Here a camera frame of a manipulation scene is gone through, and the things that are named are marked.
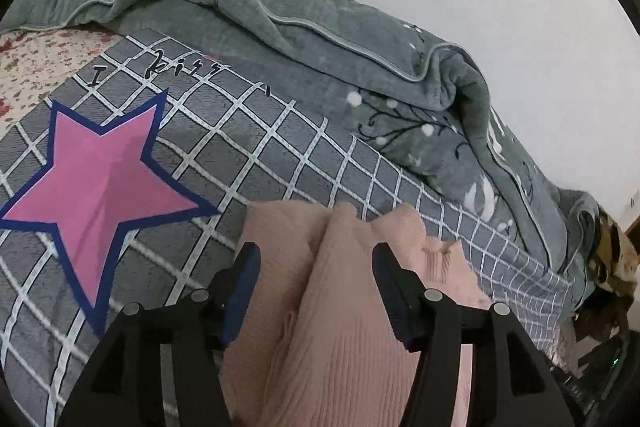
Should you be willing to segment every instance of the bed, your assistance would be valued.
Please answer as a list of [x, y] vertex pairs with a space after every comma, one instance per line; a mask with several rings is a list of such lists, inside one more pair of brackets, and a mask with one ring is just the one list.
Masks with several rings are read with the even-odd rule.
[[264, 198], [346, 200], [362, 219], [410, 203], [428, 233], [462, 241], [484, 292], [536, 346], [564, 358], [559, 327], [593, 290], [598, 207], [546, 179], [460, 46], [351, 0], [10, 1], [0, 206], [46, 165], [57, 103], [100, 124], [166, 92], [156, 161], [222, 213], [128, 235], [99, 310], [68, 288], [59, 243], [5, 218], [0, 363], [34, 425], [54, 425], [114, 312], [206, 285], [233, 259], [243, 205]]

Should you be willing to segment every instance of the gray blanket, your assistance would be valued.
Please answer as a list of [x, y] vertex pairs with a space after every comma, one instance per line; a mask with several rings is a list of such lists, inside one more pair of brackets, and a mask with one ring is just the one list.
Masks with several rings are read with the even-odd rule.
[[16, 0], [0, 30], [150, 27], [295, 98], [590, 291], [596, 204], [550, 183], [490, 105], [470, 56], [352, 0]]

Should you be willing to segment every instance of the brown cloth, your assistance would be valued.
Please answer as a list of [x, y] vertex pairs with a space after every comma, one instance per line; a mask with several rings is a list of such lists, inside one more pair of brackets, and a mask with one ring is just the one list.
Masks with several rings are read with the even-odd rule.
[[[221, 383], [234, 425], [395, 427], [418, 353], [392, 332], [371, 269], [387, 242], [424, 285], [487, 309], [459, 243], [428, 237], [402, 204], [370, 223], [350, 204], [251, 203], [240, 245], [254, 241], [262, 267]], [[472, 351], [463, 346], [454, 426], [466, 425]]]
[[596, 238], [587, 263], [590, 279], [598, 286], [575, 312], [576, 339], [590, 336], [605, 342], [616, 327], [627, 324], [627, 313], [638, 288], [640, 257], [620, 226], [600, 208]]

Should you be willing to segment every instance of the white wall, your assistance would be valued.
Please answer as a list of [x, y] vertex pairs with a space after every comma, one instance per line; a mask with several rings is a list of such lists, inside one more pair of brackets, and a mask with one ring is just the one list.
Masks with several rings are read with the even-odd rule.
[[617, 0], [357, 0], [464, 46], [547, 176], [623, 228], [640, 187], [640, 42]]

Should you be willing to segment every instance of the metal screw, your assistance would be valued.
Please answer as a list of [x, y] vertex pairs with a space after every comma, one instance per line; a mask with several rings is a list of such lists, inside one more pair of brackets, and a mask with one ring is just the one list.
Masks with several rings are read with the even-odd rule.
[[191, 294], [191, 300], [193, 302], [204, 302], [209, 298], [209, 292], [204, 288], [194, 291]]
[[506, 317], [511, 313], [511, 308], [509, 308], [504, 302], [498, 302], [494, 304], [494, 312]]
[[130, 302], [129, 304], [125, 304], [122, 308], [122, 312], [130, 317], [131, 315], [135, 315], [140, 311], [140, 305], [137, 302]]
[[424, 293], [424, 298], [431, 302], [438, 302], [442, 300], [442, 292], [436, 288], [429, 288]]

